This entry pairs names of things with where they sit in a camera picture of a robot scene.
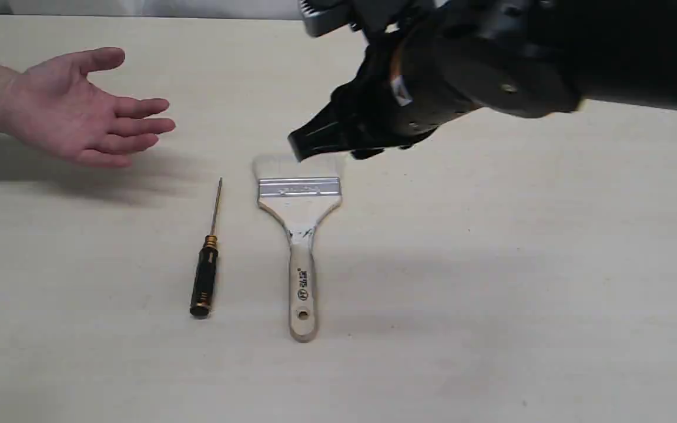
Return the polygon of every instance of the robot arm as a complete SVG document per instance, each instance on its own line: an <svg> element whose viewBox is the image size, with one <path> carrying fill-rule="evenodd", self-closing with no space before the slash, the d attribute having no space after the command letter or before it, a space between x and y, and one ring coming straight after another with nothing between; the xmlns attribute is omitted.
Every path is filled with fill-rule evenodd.
<svg viewBox="0 0 677 423"><path fill-rule="evenodd" d="M299 2L311 36L349 24L368 42L354 80L290 134L299 160L409 148L478 108L541 118L597 99L677 110L677 0Z"/></svg>

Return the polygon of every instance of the table surface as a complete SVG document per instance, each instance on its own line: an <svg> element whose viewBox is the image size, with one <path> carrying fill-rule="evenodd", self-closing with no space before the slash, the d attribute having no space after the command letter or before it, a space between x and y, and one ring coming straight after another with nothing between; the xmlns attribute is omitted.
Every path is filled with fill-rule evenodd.
<svg viewBox="0 0 677 423"><path fill-rule="evenodd" d="M284 233L250 161L353 77L300 22L0 16L0 62L96 75L178 128L121 171L0 136L0 422L677 420L677 112L481 110L347 163L317 232L321 329L287 329ZM218 177L220 278L187 313Z"/></svg>

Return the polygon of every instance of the screwdriver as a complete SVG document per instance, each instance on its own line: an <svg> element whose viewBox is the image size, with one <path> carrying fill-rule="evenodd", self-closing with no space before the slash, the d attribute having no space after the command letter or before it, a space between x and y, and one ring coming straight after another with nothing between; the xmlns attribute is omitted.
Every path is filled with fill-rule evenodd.
<svg viewBox="0 0 677 423"><path fill-rule="evenodd" d="M194 318L207 318L212 308L213 294L216 283L216 262L218 260L218 238L216 232L216 218L218 217L218 203L221 200L223 178L218 179L216 202L213 207L213 223L210 224L210 235L205 237L205 244L198 257L197 272L193 297L190 301L190 314Z"/></svg>

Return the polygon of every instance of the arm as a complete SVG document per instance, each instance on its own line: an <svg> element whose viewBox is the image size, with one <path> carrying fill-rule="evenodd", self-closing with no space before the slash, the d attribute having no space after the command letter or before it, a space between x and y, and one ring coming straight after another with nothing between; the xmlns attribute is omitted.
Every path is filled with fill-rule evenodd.
<svg viewBox="0 0 677 423"><path fill-rule="evenodd" d="M175 123L150 118L166 99L139 100L106 93L88 80L124 62L124 51L99 48L46 60L24 72L0 65L0 132L62 160L124 167Z"/></svg>

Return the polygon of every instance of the brush handle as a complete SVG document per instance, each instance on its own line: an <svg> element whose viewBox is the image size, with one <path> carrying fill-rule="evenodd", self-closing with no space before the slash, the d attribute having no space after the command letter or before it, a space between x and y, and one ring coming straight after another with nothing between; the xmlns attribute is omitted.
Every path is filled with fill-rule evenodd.
<svg viewBox="0 0 677 423"><path fill-rule="evenodd" d="M317 335L315 305L315 262L312 258L312 231L296 234L289 259L289 327L292 337L308 343Z"/></svg>

